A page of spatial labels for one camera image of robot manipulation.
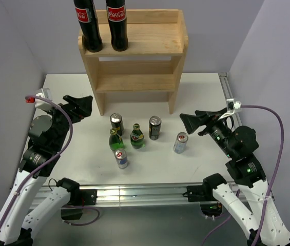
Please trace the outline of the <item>silver blue can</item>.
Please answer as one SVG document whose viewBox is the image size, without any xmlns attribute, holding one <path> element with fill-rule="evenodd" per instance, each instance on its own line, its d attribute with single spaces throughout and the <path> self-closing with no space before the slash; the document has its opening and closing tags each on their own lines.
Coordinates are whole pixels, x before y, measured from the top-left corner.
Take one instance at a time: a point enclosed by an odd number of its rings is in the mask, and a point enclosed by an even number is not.
<svg viewBox="0 0 290 246">
<path fill-rule="evenodd" d="M 173 151 L 177 154 L 181 154 L 185 151 L 188 142 L 188 135 L 185 132 L 180 132 L 177 134 L 175 144 L 173 146 Z"/>
<path fill-rule="evenodd" d="M 127 154 L 123 148 L 116 149 L 114 156 L 120 169 L 126 168 L 128 166 Z"/>
</svg>

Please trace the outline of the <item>black yellow can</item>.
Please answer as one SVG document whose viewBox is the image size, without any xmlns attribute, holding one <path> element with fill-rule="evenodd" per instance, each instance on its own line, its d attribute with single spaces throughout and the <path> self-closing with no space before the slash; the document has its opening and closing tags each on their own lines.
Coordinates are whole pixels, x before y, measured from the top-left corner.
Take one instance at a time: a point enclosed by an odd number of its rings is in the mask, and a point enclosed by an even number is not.
<svg viewBox="0 0 290 246">
<path fill-rule="evenodd" d="M 149 119 L 149 138 L 157 140 L 160 135 L 162 120 L 158 116 L 152 116 Z"/>
<path fill-rule="evenodd" d="M 119 113 L 113 113 L 110 116 L 110 123 L 112 128 L 116 129 L 117 134 L 122 136 L 124 134 L 123 119 Z"/>
</svg>

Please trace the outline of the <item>green glass bottle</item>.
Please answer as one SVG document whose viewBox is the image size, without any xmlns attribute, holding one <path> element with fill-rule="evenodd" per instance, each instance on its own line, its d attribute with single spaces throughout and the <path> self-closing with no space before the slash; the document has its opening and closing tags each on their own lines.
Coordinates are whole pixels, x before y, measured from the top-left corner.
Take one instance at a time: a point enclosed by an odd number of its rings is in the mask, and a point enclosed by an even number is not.
<svg viewBox="0 0 290 246">
<path fill-rule="evenodd" d="M 125 148 L 123 140 L 115 128 L 110 129 L 109 147 L 112 151 L 115 151 L 119 148 Z"/>
<path fill-rule="evenodd" d="M 144 146 L 144 135 L 140 130 L 138 123 L 133 125 L 133 131 L 130 134 L 131 145 L 135 149 L 140 149 Z"/>
</svg>

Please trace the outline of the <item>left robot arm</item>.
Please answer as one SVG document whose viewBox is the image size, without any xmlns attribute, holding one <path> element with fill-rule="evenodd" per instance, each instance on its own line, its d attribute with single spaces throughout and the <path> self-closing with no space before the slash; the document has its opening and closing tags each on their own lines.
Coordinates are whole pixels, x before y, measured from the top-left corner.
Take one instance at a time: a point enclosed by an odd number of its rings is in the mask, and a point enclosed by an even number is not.
<svg viewBox="0 0 290 246">
<path fill-rule="evenodd" d="M 27 103 L 45 112 L 31 122 L 28 145 L 13 187 L 0 211 L 0 245 L 32 245 L 40 227 L 66 204 L 81 203 L 80 185 L 68 178 L 58 181 L 33 211 L 32 202 L 71 142 L 73 124 L 92 113 L 92 96 L 65 95 L 66 104 L 52 102 L 44 93 L 26 96 Z"/>
</svg>

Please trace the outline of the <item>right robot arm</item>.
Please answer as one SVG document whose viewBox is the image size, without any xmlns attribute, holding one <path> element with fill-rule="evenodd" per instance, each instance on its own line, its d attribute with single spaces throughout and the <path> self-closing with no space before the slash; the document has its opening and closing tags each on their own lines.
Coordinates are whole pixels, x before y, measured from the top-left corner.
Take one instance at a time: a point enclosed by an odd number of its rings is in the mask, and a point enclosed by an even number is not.
<svg viewBox="0 0 290 246">
<path fill-rule="evenodd" d="M 227 109 L 180 114 L 188 134 L 204 126 L 198 135 L 210 135 L 230 159 L 226 163 L 227 171 L 244 194 L 249 207 L 235 195 L 219 173 L 203 180 L 197 197 L 200 201 L 215 199 L 220 202 L 241 227 L 247 245 L 290 245 L 290 232 L 270 196 L 273 182 L 267 180 L 262 165 L 254 155 L 259 147 L 256 131 L 248 126 L 231 130 L 226 123 L 230 116 L 231 112 Z"/>
</svg>

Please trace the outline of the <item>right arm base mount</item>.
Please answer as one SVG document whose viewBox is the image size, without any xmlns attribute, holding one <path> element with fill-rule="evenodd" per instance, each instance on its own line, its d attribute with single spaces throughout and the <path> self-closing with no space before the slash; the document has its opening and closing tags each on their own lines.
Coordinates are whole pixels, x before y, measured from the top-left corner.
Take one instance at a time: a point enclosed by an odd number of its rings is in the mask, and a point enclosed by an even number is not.
<svg viewBox="0 0 290 246">
<path fill-rule="evenodd" d="M 186 192 L 182 196 L 187 198 L 188 202 L 198 202 L 205 218 L 215 219 L 222 214 L 223 207 L 213 197 L 212 189 L 210 189 L 209 185 L 187 186 Z"/>
</svg>

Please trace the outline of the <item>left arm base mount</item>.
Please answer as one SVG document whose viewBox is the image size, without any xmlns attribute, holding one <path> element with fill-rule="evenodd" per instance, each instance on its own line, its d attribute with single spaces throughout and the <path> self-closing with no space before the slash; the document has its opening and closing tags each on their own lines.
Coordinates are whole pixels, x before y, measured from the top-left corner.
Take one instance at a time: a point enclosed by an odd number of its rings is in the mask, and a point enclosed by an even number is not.
<svg viewBox="0 0 290 246">
<path fill-rule="evenodd" d="M 69 206 L 93 206 L 96 203 L 97 190 L 85 189 L 73 193 L 70 201 L 67 203 Z M 63 220 L 79 220 L 83 215 L 83 209 L 61 209 L 61 218 Z"/>
</svg>

